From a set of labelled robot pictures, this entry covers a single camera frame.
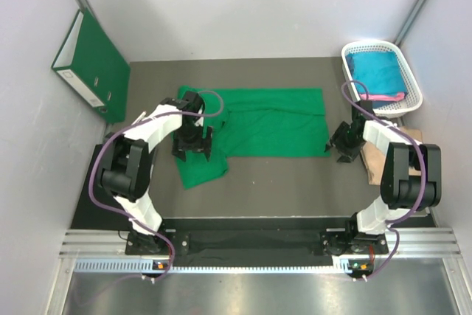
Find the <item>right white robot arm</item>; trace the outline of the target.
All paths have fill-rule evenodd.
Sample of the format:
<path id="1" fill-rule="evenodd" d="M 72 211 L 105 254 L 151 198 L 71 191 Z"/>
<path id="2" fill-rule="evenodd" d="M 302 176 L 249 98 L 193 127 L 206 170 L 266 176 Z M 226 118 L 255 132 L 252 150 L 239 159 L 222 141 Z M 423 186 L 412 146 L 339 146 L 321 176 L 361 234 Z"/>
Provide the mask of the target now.
<path id="1" fill-rule="evenodd" d="M 367 252 L 384 241 L 388 227 L 417 211 L 435 207 L 441 199 L 441 150 L 423 144 L 374 115 L 372 102 L 357 101 L 351 122 L 342 122 L 325 145 L 336 149 L 340 163 L 351 163 L 365 144 L 374 145 L 385 156 L 380 195 L 347 220 L 342 233 L 322 235 L 324 250 L 341 256 Z"/>

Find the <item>green t shirt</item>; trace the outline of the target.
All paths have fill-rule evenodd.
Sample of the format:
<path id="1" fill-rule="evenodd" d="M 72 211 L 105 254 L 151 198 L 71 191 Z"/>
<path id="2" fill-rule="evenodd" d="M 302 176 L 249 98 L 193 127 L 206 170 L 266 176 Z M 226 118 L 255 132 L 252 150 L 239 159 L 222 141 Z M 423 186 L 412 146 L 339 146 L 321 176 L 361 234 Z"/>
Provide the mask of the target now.
<path id="1" fill-rule="evenodd" d="M 212 152 L 176 160 L 184 189 L 219 179 L 232 157 L 322 158 L 329 140 L 323 91 L 316 87 L 261 89 L 194 88 L 212 117 Z"/>

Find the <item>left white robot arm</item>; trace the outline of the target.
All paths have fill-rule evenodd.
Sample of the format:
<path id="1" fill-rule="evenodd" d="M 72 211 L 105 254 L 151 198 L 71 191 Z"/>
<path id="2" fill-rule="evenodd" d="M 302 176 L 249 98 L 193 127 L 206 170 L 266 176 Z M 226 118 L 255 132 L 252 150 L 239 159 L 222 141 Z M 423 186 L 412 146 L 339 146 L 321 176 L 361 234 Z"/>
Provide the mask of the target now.
<path id="1" fill-rule="evenodd" d="M 171 153 L 186 162 L 191 153 L 206 160 L 212 153 L 213 129 L 202 94 L 186 91 L 181 99 L 166 98 L 150 114 L 142 113 L 120 134 L 110 134 L 94 180 L 127 214 L 131 230 L 129 255 L 157 255 L 169 249 L 161 230 L 163 218 L 150 198 L 149 187 L 157 146 L 172 136 Z"/>

